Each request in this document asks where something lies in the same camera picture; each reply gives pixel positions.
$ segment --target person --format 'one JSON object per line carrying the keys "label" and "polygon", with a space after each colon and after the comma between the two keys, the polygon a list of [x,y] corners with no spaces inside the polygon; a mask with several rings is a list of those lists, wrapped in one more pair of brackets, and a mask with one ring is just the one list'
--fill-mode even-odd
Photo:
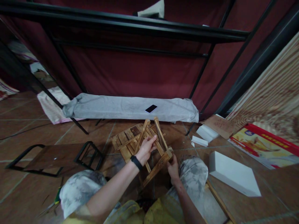
{"label": "person", "polygon": [[[144,166],[155,150],[157,136],[147,137],[136,154]],[[185,159],[178,165],[173,154],[167,163],[172,187],[157,199],[145,213],[130,200],[124,205],[119,200],[139,168],[129,161],[108,182],[100,172],[85,170],[67,180],[60,192],[64,224],[69,223],[205,223],[198,211],[200,198],[208,176],[208,168],[198,157]]]}

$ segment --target wooden stool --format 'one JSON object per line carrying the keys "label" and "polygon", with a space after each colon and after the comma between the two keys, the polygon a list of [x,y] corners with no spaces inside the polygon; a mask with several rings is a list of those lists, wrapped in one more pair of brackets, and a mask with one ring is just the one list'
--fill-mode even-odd
{"label": "wooden stool", "polygon": [[[85,164],[82,159],[86,158],[89,147],[94,149],[94,153],[91,156],[89,164]],[[34,157],[34,159],[26,166],[20,167],[16,164],[33,148],[41,147],[42,150]],[[94,158],[96,155],[100,155],[100,161],[97,164],[95,170],[98,170],[104,159],[103,154],[97,149],[92,141],[81,144],[69,144],[69,145],[33,145],[26,149],[21,155],[19,155],[13,162],[11,162],[6,169],[18,170],[28,173],[41,174],[45,176],[58,177],[63,167],[76,166],[78,164],[84,166],[89,170],[91,168]],[[59,168],[56,174],[43,172],[44,169]]]}
{"label": "wooden stool", "polygon": [[119,150],[125,162],[128,163],[131,156],[136,155],[136,153],[139,151],[141,143],[146,137],[153,137],[155,134],[157,135],[155,146],[157,147],[161,158],[152,170],[148,162],[146,162],[145,167],[147,169],[148,175],[145,180],[142,180],[139,176],[141,183],[139,191],[145,188],[146,185],[163,168],[163,166],[166,165],[167,162],[172,158],[172,148],[168,147],[164,140],[164,134],[160,129],[160,124],[157,117],[154,118],[154,122],[155,125],[149,127],[150,120],[146,119],[143,126],[141,124],[137,124],[112,137],[112,144],[115,150]]}

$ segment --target smartphone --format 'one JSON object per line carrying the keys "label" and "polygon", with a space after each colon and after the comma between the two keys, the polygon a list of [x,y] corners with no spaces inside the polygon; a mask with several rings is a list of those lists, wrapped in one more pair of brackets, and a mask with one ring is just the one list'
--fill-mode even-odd
{"label": "smartphone", "polygon": [[148,109],[146,109],[145,111],[148,112],[148,113],[150,114],[150,113],[153,112],[156,108],[157,108],[156,105],[151,105],[151,106],[150,106]]}

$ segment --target red curtain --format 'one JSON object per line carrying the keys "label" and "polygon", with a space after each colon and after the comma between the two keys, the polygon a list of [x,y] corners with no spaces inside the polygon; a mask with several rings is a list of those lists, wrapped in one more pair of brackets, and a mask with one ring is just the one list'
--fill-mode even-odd
{"label": "red curtain", "polygon": [[[124,0],[101,2],[89,0],[84,3],[70,0],[40,0],[39,2],[132,15],[133,12],[143,10],[154,4],[156,0],[133,0],[129,1],[129,4],[128,1]],[[228,3],[228,1],[219,0],[189,0],[183,4],[182,2],[171,0],[164,0],[164,2],[165,19],[190,24],[205,24],[212,27],[219,25]],[[206,110],[206,114],[212,114],[220,106],[226,93],[246,67],[260,43],[272,31],[294,2],[295,0],[278,0],[266,21],[213,98]],[[269,0],[236,1],[225,28],[251,31],[268,3]],[[76,96],[81,92],[38,23],[9,17],[2,17],[2,19],[71,96]],[[90,30],[83,32],[83,30],[75,28],[57,29],[56,31],[54,30],[54,34],[64,38],[81,38],[82,40],[92,40],[96,37],[101,42],[163,50],[207,53],[209,49],[209,44],[107,32],[97,33]],[[192,98],[199,110],[206,103],[242,44],[218,44],[215,47]],[[68,46],[64,47],[64,50],[87,90],[98,95],[188,98],[203,63],[203,59],[154,56],[80,47]]]}

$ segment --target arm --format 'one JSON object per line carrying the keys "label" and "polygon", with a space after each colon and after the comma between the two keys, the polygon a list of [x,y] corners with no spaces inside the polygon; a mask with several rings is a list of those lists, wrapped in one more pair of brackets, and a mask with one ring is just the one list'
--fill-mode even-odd
{"label": "arm", "polygon": [[[152,139],[147,137],[136,154],[138,161],[144,166],[145,162],[150,158],[150,153],[156,149],[153,147],[154,141],[157,139],[155,135]],[[90,214],[103,223],[116,203],[132,182],[132,180],[139,173],[139,169],[132,162],[128,162],[111,180],[107,182],[91,199],[86,206]]]}
{"label": "arm", "polygon": [[193,204],[191,198],[187,194],[187,191],[185,190],[179,174],[178,174],[178,162],[175,154],[173,154],[173,160],[170,164],[167,163],[167,169],[169,172],[169,175],[171,177],[171,183],[175,187],[178,193],[178,198],[181,203],[181,207],[183,210],[185,222],[187,224],[194,224],[194,223],[206,223],[195,205]]}

